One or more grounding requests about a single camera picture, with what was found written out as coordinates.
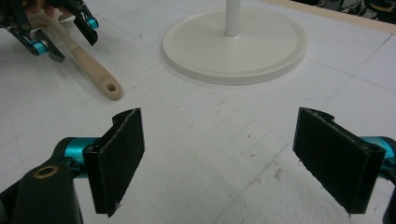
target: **white grid surface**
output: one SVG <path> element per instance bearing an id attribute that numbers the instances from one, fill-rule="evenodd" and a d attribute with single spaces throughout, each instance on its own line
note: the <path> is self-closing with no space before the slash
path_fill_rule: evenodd
<path id="1" fill-rule="evenodd" d="M 302 63 L 248 86 L 198 82 L 164 60 L 173 23 L 225 0 L 87 0 L 99 20 L 91 47 L 73 22 L 65 29 L 120 82 L 107 100 L 72 55 L 33 57 L 0 32 L 0 190 L 45 161 L 68 136 L 102 136 L 111 117 L 141 107 L 146 154 L 110 219 L 94 213 L 86 179 L 75 180 L 85 223 L 380 223 L 392 185 L 378 179 L 365 215 L 349 216 L 292 152 L 300 106 L 335 116 L 357 136 L 396 139 L 396 37 L 300 11 L 284 13 L 307 31 Z"/>

